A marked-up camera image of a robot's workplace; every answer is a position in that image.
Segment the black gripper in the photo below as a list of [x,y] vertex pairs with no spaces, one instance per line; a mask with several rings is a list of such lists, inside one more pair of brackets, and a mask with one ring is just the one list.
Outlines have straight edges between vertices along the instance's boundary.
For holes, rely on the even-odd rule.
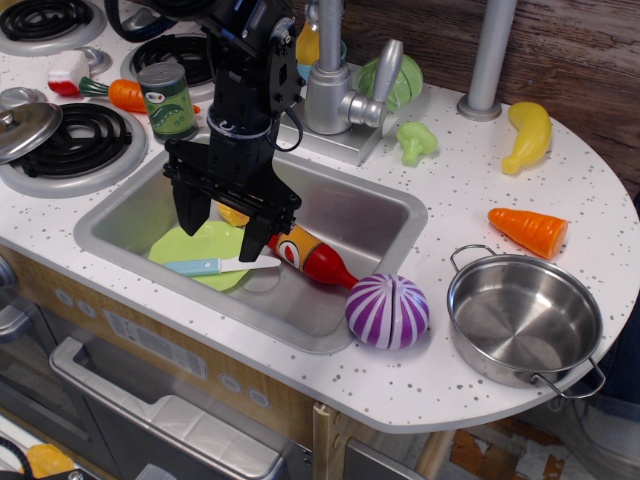
[[178,222],[187,235],[208,220],[213,200],[251,217],[241,262],[255,261],[274,235],[292,230],[301,198],[273,168],[279,129],[278,120],[252,133],[215,121],[207,144],[165,142],[169,160],[164,174],[171,179]]

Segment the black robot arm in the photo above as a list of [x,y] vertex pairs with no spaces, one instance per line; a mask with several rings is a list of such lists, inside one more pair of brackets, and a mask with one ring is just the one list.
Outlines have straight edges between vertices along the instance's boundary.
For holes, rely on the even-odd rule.
[[206,34],[214,100],[207,113],[209,142],[168,140],[170,178],[181,228],[193,235],[220,202],[248,216],[239,258],[255,260],[271,238],[295,223],[300,197],[275,173],[283,115],[300,101],[295,14],[287,1],[148,1],[148,26],[128,30],[119,4],[104,4],[113,30],[129,42],[151,39],[177,21]]

